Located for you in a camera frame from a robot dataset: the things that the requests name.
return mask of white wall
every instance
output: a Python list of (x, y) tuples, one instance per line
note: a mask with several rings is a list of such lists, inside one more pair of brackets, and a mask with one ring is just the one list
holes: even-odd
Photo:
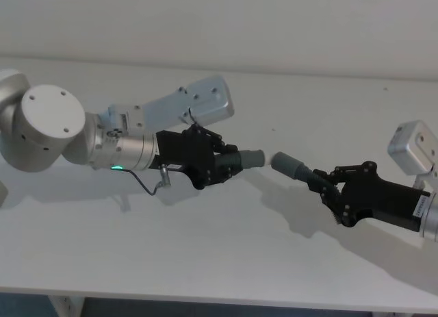
[(0, 0), (0, 54), (438, 79), (437, 0)]
[[(141, 103), (210, 72), (0, 59), (92, 112)], [(438, 84), (224, 73), (236, 113), (209, 127), (241, 149), (285, 151), (313, 168), (374, 160), (410, 184), (386, 146), (397, 125), (438, 131)], [(158, 174), (140, 174), (148, 185)], [(157, 197), (125, 174), (60, 158), (0, 164), (0, 290), (140, 299), (438, 311), (438, 245), (391, 225), (336, 226), (319, 198), (269, 168), (195, 191), (182, 175)]]

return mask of white table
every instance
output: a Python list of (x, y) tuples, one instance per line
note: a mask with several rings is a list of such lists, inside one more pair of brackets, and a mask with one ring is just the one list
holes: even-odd
[[(142, 103), (211, 74), (0, 59), (57, 84), (86, 110)], [(311, 168), (374, 160), (411, 184), (386, 153), (403, 121), (438, 133), (438, 84), (225, 73), (235, 116), (210, 127), (241, 149), (284, 151)], [(159, 175), (146, 171), (148, 185)], [(2, 161), (0, 290), (288, 307), (438, 312), (438, 244), (379, 222), (336, 226), (318, 195), (269, 168), (197, 192), (149, 197), (126, 174), (60, 158), (22, 173)]]

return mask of white sticker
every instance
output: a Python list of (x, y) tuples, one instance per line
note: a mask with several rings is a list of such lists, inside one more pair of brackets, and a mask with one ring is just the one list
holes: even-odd
[(171, 168), (172, 170), (178, 170), (179, 168), (181, 168), (181, 165), (169, 164), (167, 165), (167, 168)]
[(426, 202), (428, 200), (429, 196), (420, 196), (420, 199), (418, 200), (417, 206), (415, 207), (415, 210), (413, 210), (412, 215), (416, 216), (417, 218), (421, 218), (423, 216), (424, 210), (426, 209)]

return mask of cable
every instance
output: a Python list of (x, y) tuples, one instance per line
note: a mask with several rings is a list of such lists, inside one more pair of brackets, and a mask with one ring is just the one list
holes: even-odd
[(150, 191), (145, 185), (144, 183), (140, 180), (140, 178), (132, 171), (132, 170), (126, 170), (126, 169), (113, 169), (114, 171), (122, 171), (122, 172), (128, 172), (131, 173), (132, 176), (137, 180), (137, 182), (140, 184), (140, 186), (143, 187), (144, 191), (146, 191), (148, 194), (150, 194), (151, 196), (154, 196), (155, 194), (157, 194), (157, 190), (158, 188), (160, 188), (161, 186), (161, 182), (157, 183), (157, 185), (155, 186), (153, 191)]

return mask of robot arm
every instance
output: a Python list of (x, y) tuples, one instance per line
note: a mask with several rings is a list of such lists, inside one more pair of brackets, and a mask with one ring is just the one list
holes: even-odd
[[(312, 171), (301, 161), (277, 153), (271, 165), (319, 193), (339, 224), (353, 227), (364, 218), (375, 218), (438, 241), (435, 151), (438, 152), (438, 139), (422, 121), (403, 123), (397, 128), (388, 152), (407, 175), (417, 175), (413, 188), (381, 179), (377, 164), (371, 161), (338, 166), (326, 173)], [(433, 192), (424, 191), (425, 182)], [(340, 183), (344, 184), (341, 191), (337, 189)]]
[[(111, 105), (91, 114), (63, 88), (31, 87), (18, 71), (0, 72), (0, 153), (26, 172), (42, 171), (63, 155), (93, 168), (159, 169), (158, 187), (170, 185), (169, 170), (179, 171), (203, 189), (264, 165), (261, 151), (238, 151), (204, 128), (233, 114), (220, 76), (144, 105)], [(190, 127), (182, 133), (166, 130), (181, 123)]]

